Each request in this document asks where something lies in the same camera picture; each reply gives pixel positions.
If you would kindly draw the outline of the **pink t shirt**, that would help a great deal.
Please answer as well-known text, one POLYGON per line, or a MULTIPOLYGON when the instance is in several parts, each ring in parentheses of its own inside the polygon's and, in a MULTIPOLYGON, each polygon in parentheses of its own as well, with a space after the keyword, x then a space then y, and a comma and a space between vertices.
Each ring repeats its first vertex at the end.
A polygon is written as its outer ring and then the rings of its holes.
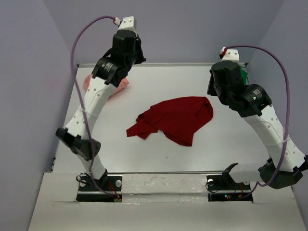
POLYGON ((107 95, 109 98, 111 98, 113 95, 118 94, 122 90, 124 90, 128 85, 129 81, 127 78, 124 78, 120 81, 119 85, 115 87, 112 84, 106 85, 104 82, 105 80, 93 80, 93 74, 90 74, 85 77, 83 82, 83 90, 86 92, 87 95, 90 93, 95 96, 101 96, 101 94, 107 92, 107 95))

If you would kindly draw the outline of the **dark red t shirt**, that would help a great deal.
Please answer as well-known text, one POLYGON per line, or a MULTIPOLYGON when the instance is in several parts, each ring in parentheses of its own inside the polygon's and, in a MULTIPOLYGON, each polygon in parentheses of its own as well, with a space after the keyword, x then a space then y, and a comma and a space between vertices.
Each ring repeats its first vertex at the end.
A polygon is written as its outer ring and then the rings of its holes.
POLYGON ((162 131, 171 141, 191 147, 195 132, 210 122, 213 115, 213 107, 206 97, 166 100, 139 114, 136 124, 127 129, 127 136, 145 140, 150 134, 162 131))

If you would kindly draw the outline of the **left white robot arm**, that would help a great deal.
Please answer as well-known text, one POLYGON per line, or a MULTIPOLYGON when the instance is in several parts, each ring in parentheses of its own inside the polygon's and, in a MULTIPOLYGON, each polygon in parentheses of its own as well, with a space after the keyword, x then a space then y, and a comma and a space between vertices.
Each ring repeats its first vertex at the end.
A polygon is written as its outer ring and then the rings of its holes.
POLYGON ((56 131, 56 136, 80 159, 90 185, 96 190, 106 186, 108 172, 98 156, 101 143, 91 137, 92 130, 107 100, 132 66, 145 60, 138 33, 132 29, 118 30, 112 47, 96 63, 79 108, 67 125, 56 131))

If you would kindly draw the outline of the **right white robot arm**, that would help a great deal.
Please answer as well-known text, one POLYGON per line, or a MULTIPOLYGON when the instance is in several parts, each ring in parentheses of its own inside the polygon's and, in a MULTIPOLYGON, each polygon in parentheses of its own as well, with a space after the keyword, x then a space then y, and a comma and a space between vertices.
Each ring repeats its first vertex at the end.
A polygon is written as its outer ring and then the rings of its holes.
POLYGON ((281 189, 297 184, 308 168, 308 157, 290 137, 284 137, 286 126, 277 118, 267 92, 260 85, 245 84, 240 65, 233 61, 213 64, 210 74, 207 93, 251 126, 269 156, 266 163, 231 164, 222 173, 222 185, 232 189, 238 183, 258 181, 281 189))

